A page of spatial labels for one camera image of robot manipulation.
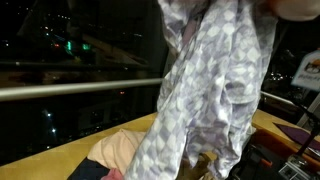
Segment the patterned fabric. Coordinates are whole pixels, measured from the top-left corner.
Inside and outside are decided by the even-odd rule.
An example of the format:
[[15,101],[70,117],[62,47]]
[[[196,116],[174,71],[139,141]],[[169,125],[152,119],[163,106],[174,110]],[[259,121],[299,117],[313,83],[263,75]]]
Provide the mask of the patterned fabric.
[[[240,160],[272,51],[276,18],[260,0],[159,0],[164,34],[177,56],[165,77],[158,116],[125,179],[171,180],[182,156],[218,159],[208,168],[225,179]],[[188,22],[196,31],[183,42]]]

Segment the yellow surface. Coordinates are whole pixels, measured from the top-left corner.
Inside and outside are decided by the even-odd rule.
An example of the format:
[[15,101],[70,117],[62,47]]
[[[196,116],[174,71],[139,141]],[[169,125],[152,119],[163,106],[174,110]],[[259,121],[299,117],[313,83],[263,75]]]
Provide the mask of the yellow surface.
[[[2,166],[0,167],[0,180],[67,179],[77,165],[87,156],[91,147],[100,139],[114,134],[120,129],[147,131],[155,117],[156,114],[151,114],[43,153],[39,153],[32,157]],[[286,140],[287,144],[297,146],[277,127],[275,127],[273,122],[295,126],[260,110],[257,110],[253,117],[253,126],[257,129],[265,129]]]

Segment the cloth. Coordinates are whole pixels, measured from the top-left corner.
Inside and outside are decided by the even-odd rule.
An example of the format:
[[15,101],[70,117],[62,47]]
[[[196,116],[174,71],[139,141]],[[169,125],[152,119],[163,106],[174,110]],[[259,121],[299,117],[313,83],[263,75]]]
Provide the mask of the cloth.
[[100,180],[108,172],[109,169],[106,167],[85,158],[68,177],[68,180]]
[[121,129],[112,136],[96,143],[88,154],[88,159],[97,161],[109,169],[119,169],[125,174],[145,132]]
[[118,169],[111,169],[107,176],[101,178],[101,180],[122,180],[122,174]]
[[[155,122],[124,179],[175,179],[183,156],[194,166],[207,151],[218,156],[210,172],[225,179],[240,160],[258,105],[277,18],[264,0],[158,2],[177,59],[163,80]],[[184,44],[183,32],[195,19],[196,31]]]
[[[303,145],[307,139],[309,138],[310,134],[306,131],[294,127],[289,127],[281,124],[274,123],[283,133],[285,133],[291,140],[296,143]],[[312,140],[309,147],[312,149],[320,151],[320,143],[316,140]]]

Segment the white and gray fabric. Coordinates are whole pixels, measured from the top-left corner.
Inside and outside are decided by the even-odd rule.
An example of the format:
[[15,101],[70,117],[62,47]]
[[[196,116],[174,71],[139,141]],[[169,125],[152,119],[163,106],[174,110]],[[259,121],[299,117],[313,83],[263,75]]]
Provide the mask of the white and gray fabric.
[[262,0],[158,1],[177,60],[124,178],[173,180],[183,156],[194,166],[199,153],[213,151],[218,159],[208,168],[225,179],[258,105],[276,17]]

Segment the hand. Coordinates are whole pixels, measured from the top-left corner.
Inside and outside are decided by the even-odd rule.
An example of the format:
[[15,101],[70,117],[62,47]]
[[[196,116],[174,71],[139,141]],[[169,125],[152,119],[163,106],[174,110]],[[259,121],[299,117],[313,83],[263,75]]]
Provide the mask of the hand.
[[309,21],[320,15],[320,0],[268,0],[272,10],[291,21]]

